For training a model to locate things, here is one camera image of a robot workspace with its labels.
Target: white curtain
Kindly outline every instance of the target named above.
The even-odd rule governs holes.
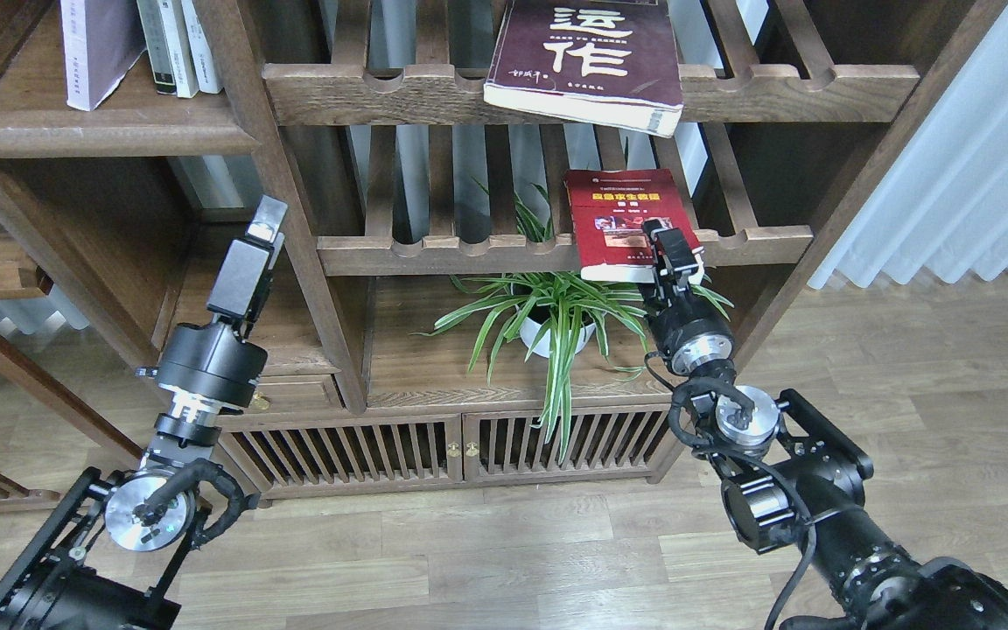
[[[809,280],[1008,270],[1008,7]]]

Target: white book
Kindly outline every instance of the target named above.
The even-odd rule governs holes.
[[[184,28],[181,0],[157,0],[157,11],[161,13],[161,29],[165,35],[165,48],[169,49],[169,67],[176,84],[176,95],[192,99],[197,95],[199,85],[193,70],[190,33]]]
[[[184,27],[188,29],[188,51],[193,53],[193,68],[197,73],[197,84],[201,92],[220,95],[223,90],[220,77],[216,76],[216,65],[213,64],[213,52],[209,50],[209,39],[201,28],[201,17],[197,16],[197,8],[193,0],[181,0],[184,11]]]
[[[145,50],[135,0],[60,0],[60,29],[69,107],[95,110]]]

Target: cabinet door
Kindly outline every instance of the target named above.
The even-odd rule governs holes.
[[[461,483],[459,415],[291,421],[221,439],[265,499]]]
[[[539,412],[464,414],[461,451],[469,483],[543,483],[583,479],[659,478],[677,442],[666,430],[667,406],[578,409],[565,459],[560,436],[532,427]]]

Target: spider plant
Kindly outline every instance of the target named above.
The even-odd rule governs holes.
[[[543,200],[547,191],[533,184]],[[553,236],[552,224],[540,221],[528,206],[515,196],[516,226],[522,235],[533,242],[542,242]],[[577,271],[516,272],[492,276],[476,276],[460,279],[452,276],[454,286],[469,295],[475,295],[470,303],[464,304],[434,323],[433,331],[426,336],[443,335],[460,326],[472,316],[482,314],[481,330],[473,344],[469,356],[468,371],[488,348],[488,382],[492,383],[497,356],[505,343],[519,338],[520,327],[527,318],[534,316],[540,320],[539,331],[524,355],[524,362],[531,358],[532,348],[540,340],[549,340],[547,359],[547,384],[543,395],[543,410],[532,427],[547,426],[545,442],[551,443],[555,431],[559,437],[559,452],[556,460],[565,461],[571,440],[572,386],[571,370],[574,366],[576,349],[584,336],[584,328],[593,324],[594,338],[601,356],[608,361],[609,340],[607,325],[620,324],[632,331],[640,339],[641,351],[647,351],[647,336],[641,323],[644,310],[637,306],[640,291],[629,282],[591,282],[584,280]],[[726,298],[717,295],[721,302]],[[638,368],[616,368],[639,373]]]

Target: book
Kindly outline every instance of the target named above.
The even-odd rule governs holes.
[[[169,53],[169,69],[176,85],[176,95],[181,99],[192,99],[200,90],[197,75],[193,70],[193,53],[190,51],[190,32],[184,25],[181,0],[156,0],[157,12],[161,15],[161,30],[165,40],[165,50]]]
[[[60,0],[67,103],[92,111],[145,49],[135,0]]]
[[[667,168],[569,170],[564,182],[586,280],[654,282],[652,248],[641,228],[648,219],[682,231],[695,254],[703,250]]]
[[[142,31],[147,38],[147,56],[150,58],[155,90],[159,95],[176,95],[176,83],[173,83],[169,48],[165,46],[165,32],[162,30],[161,11],[157,9],[157,0],[137,0],[137,4],[139,4]]]
[[[197,87],[201,92],[220,95],[224,89],[220,77],[216,75],[216,64],[213,52],[209,50],[209,39],[201,27],[201,19],[197,17],[197,8],[193,0],[181,0],[181,10],[184,12],[184,28],[188,32],[188,52],[193,55],[193,69],[197,73]]]
[[[683,111],[666,0],[509,0],[485,103],[669,138]]]

